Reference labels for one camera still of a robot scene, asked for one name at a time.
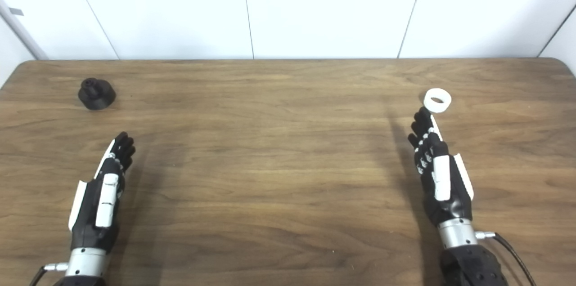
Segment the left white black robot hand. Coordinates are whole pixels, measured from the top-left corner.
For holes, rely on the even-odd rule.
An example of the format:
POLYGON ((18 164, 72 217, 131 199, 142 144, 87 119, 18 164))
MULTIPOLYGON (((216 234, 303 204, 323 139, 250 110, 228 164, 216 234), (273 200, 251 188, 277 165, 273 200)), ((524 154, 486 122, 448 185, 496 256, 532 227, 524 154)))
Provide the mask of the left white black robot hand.
POLYGON ((103 153, 93 179, 79 182, 68 221, 71 250, 93 248, 111 253, 119 234, 117 214, 134 153, 134 139, 121 132, 103 153))

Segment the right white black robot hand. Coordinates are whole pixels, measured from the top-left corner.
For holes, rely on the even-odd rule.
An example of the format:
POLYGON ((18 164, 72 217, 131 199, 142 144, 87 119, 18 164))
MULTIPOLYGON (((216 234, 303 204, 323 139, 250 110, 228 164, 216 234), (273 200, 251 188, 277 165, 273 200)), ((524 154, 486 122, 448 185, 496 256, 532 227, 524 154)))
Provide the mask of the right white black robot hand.
POLYGON ((425 107, 414 115, 408 141, 424 192, 424 212, 432 224, 473 218, 473 188, 460 154, 450 154, 435 118, 425 107))

